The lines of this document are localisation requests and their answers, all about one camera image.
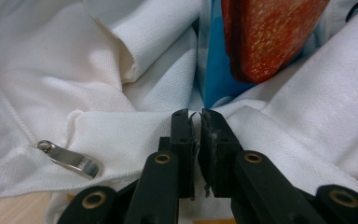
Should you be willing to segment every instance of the white fabric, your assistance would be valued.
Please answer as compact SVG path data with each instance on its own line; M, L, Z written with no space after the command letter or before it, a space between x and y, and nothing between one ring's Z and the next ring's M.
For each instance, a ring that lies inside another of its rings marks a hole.
M216 108L245 149L310 193L333 183L358 191L358 15L342 20L353 2L331 1L314 55ZM202 108L191 28L199 9L194 0L0 1L0 197L60 191L53 223L62 194L139 177L171 113ZM34 148L42 139L90 155L103 173L89 181L52 163ZM200 171L197 182L181 223L231 217L228 200L203 198Z

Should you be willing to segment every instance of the metal zipper pull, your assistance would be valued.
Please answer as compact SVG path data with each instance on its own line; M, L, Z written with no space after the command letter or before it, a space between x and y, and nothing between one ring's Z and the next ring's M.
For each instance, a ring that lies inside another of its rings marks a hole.
M94 178L101 170L101 165L96 160L58 147L47 140L39 141L35 147L45 152L55 163L80 175Z

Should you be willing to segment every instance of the fabric fold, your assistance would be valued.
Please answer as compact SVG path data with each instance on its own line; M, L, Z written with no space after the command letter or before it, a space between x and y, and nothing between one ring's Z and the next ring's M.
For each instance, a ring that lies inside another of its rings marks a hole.
M84 0L84 4L133 57L132 72L123 74L123 83L137 80L191 26L200 10L200 1L194 0Z
M358 16L277 92L263 112L338 163L358 150Z
M136 81L123 86L124 94L140 111L187 108L196 69L197 38L187 29Z

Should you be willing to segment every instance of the wooden table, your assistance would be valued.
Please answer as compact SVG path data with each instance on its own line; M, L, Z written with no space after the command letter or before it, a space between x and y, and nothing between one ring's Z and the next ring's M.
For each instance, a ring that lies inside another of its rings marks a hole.
M0 199L0 224L42 224L50 193L31 193Z

